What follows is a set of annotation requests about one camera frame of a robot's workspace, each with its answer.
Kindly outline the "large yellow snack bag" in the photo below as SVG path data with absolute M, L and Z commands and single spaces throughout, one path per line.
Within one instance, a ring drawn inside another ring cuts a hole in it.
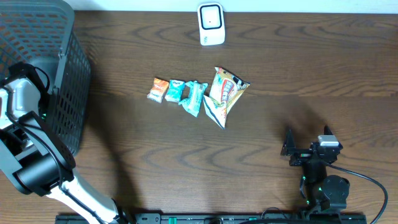
M 203 97 L 203 104 L 206 115 L 221 129 L 225 129 L 228 113 L 250 83 L 222 67 L 215 67 L 215 70 L 209 95 Z

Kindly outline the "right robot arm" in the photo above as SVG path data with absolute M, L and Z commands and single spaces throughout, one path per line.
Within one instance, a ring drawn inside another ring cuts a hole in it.
M 321 215 L 336 215 L 347 206 L 350 183 L 338 175 L 328 175 L 326 167 L 337 160 L 342 144 L 324 127 L 318 141 L 308 148 L 298 148 L 290 129 L 286 131 L 281 155 L 289 156 L 289 165 L 302 168 L 300 193 L 307 201 L 307 208 L 300 211 L 303 219 Z

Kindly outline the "teal candy packet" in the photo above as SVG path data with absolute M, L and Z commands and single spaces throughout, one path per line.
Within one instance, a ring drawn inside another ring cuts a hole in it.
M 170 102 L 179 103 L 185 88 L 185 82 L 181 80 L 171 80 L 165 99 Z

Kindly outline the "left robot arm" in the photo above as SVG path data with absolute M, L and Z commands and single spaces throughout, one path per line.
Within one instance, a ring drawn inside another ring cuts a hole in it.
M 42 74 L 18 62 L 1 80 L 1 171 L 22 194 L 62 202 L 88 223 L 134 223 L 78 173 L 73 154 L 45 123 L 50 81 Z

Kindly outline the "light green snack packet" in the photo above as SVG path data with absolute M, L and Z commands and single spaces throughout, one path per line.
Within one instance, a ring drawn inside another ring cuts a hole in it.
M 186 86 L 190 88 L 188 97 L 182 99 L 178 104 L 181 105 L 186 112 L 197 118 L 200 112 L 203 95 L 208 87 L 208 84 L 198 83 L 197 81 L 189 81 L 186 83 Z

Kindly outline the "orange candy packet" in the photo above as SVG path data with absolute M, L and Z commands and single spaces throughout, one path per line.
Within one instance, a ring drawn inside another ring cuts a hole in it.
M 158 103 L 161 103 L 168 88 L 169 88 L 168 81 L 161 80 L 159 78 L 154 78 L 153 86 L 150 89 L 147 98 L 156 101 Z

